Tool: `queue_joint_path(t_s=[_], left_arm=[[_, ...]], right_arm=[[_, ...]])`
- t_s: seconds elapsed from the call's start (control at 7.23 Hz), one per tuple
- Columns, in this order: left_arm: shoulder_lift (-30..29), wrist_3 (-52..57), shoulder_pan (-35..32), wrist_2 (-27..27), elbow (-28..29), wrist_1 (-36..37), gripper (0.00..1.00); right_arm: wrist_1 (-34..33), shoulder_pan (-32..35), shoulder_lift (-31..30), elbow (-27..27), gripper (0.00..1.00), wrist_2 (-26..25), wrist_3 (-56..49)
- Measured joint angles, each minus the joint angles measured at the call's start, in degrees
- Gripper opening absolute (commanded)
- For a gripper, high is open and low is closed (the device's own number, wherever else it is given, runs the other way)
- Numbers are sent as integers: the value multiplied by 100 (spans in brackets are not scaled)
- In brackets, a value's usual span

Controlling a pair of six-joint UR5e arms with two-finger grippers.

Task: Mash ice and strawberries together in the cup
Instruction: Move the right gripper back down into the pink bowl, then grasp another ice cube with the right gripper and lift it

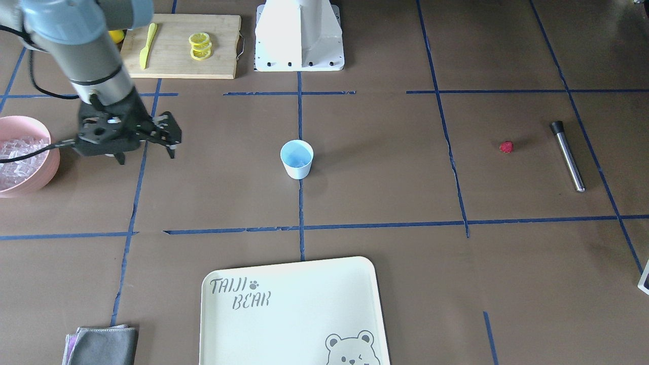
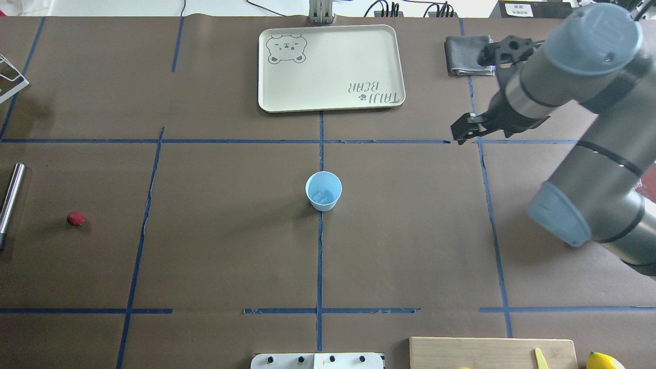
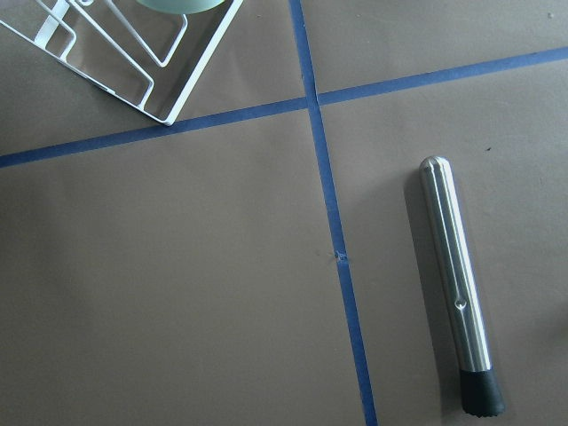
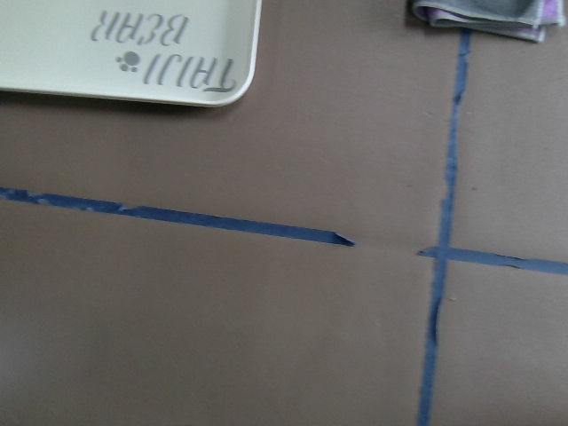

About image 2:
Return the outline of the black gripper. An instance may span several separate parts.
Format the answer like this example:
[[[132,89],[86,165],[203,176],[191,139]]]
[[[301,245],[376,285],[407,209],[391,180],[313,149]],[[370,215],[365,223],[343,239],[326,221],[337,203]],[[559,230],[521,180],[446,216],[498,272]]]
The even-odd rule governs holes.
[[[551,115],[541,118],[525,117],[511,107],[504,94],[494,94],[490,100],[487,112],[482,115],[476,115],[474,113],[461,115],[450,126],[450,132],[452,133],[453,140],[458,145],[463,145],[471,138],[489,135],[497,131],[503,131],[504,136],[509,138],[528,129],[539,127],[550,117]]]

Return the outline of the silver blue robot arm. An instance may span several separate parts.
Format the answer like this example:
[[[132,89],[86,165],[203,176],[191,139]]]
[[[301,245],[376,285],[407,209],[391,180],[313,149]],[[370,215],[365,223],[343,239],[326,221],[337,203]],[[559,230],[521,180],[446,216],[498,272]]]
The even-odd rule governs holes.
[[[654,278],[654,203],[633,190],[654,164],[654,58],[628,10],[596,3],[574,10],[536,44],[508,36],[485,45],[499,91],[487,112],[452,124],[454,140],[537,128],[574,100],[597,115],[527,214],[568,245],[592,240]]]

